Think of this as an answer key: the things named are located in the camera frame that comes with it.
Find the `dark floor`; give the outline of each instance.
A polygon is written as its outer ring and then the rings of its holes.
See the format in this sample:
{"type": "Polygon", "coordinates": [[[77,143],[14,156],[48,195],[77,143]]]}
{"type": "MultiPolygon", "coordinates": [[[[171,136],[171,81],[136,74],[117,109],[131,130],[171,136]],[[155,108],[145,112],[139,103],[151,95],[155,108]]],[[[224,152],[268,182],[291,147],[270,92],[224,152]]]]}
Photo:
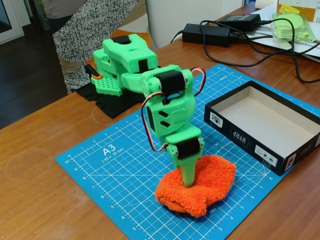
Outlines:
{"type": "Polygon", "coordinates": [[[24,32],[0,45],[0,129],[67,95],[51,33],[24,32]]]}

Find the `green plastic bag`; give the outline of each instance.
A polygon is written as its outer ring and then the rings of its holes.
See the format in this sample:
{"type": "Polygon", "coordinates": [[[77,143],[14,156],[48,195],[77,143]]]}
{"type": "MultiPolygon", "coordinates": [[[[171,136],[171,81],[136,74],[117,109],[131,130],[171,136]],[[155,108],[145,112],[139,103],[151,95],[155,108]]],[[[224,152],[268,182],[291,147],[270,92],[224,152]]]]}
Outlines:
{"type": "MultiPolygon", "coordinates": [[[[292,22],[294,26],[294,40],[295,41],[310,41],[316,40],[313,34],[308,19],[305,15],[297,13],[274,13],[272,14],[272,19],[288,19],[292,22]]],[[[292,27],[290,23],[286,20],[274,21],[271,24],[271,30],[273,35],[273,40],[275,42],[290,42],[292,41],[292,27]]]]}

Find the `red wire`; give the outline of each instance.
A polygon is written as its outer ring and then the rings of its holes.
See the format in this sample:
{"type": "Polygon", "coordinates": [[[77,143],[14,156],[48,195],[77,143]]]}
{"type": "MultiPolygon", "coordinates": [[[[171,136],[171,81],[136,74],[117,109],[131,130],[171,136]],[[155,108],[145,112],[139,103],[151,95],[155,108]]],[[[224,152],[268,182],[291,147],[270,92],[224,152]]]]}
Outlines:
{"type": "Polygon", "coordinates": [[[191,73],[193,73],[194,71],[200,71],[202,73],[202,80],[201,80],[201,85],[200,85],[200,88],[199,90],[194,94],[194,96],[196,97],[199,93],[201,93],[202,89],[204,88],[205,86],[205,83],[206,83],[206,78],[207,78],[207,74],[206,74],[206,71],[200,67],[200,66],[195,66],[193,68],[190,69],[191,73]]]}
{"type": "Polygon", "coordinates": [[[146,103],[154,96],[157,96],[157,95],[163,95],[163,96],[166,96],[163,92],[161,91],[158,91],[158,92],[155,92],[155,93],[152,93],[150,94],[145,100],[144,102],[142,103],[142,107],[141,107],[141,117],[142,117],[142,122],[143,122],[143,125],[144,125],[144,129],[145,129],[145,133],[146,133],[146,136],[148,137],[148,140],[149,140],[149,144],[152,148],[153,151],[155,152],[160,152],[161,150],[163,150],[164,148],[166,148],[168,146],[167,143],[164,143],[160,149],[156,149],[155,146],[154,146],[154,143],[153,143],[153,140],[152,140],[152,137],[151,137],[151,133],[150,133],[150,130],[149,130],[149,127],[146,123],[146,119],[145,119],[145,115],[144,115],[144,106],[146,105],[146,103]]]}

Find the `green 3d-printed part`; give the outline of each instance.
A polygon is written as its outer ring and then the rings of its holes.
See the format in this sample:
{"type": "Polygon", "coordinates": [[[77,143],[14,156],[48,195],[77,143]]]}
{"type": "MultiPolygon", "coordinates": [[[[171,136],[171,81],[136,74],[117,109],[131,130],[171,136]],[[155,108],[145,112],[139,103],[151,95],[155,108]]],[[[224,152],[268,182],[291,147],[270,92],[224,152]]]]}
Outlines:
{"type": "Polygon", "coordinates": [[[147,98],[163,90],[159,75],[178,73],[182,89],[170,93],[166,100],[162,95],[156,95],[145,106],[153,134],[162,144],[168,144],[164,150],[171,156],[174,167],[181,169],[183,184],[190,187],[195,178],[197,158],[204,149],[201,130],[189,123],[196,108],[192,73],[177,65],[158,67],[157,55],[148,49],[142,38],[131,34],[129,39],[130,43],[123,44],[112,39],[103,41],[103,49],[93,53],[97,72],[102,78],[92,77],[91,82],[101,94],[121,96],[122,90],[128,89],[143,93],[147,98]],[[178,146],[189,140],[193,141],[193,151],[183,154],[185,149],[182,147],[179,153],[178,146]]]}

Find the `wooden table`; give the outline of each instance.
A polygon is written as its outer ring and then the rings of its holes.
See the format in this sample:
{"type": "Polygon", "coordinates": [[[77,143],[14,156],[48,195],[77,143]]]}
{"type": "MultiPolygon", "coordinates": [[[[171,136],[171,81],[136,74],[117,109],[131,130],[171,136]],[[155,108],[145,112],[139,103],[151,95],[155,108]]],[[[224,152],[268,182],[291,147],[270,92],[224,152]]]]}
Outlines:
{"type": "MultiPolygon", "coordinates": [[[[235,12],[254,10],[249,4],[235,12]]],[[[208,46],[208,50],[218,59],[242,64],[262,58],[246,43],[231,48],[208,46]]],[[[156,53],[160,66],[209,69],[216,64],[206,57],[201,44],[181,40],[156,53]]],[[[320,78],[319,64],[302,58],[299,64],[303,78],[320,78]]],[[[235,69],[320,108],[320,83],[299,82],[289,56],[235,69]]],[[[110,119],[94,102],[73,93],[2,129],[0,239],[127,239],[54,158],[139,107],[110,119]]],[[[319,179],[320,148],[299,163],[228,239],[320,240],[319,179]]]]}

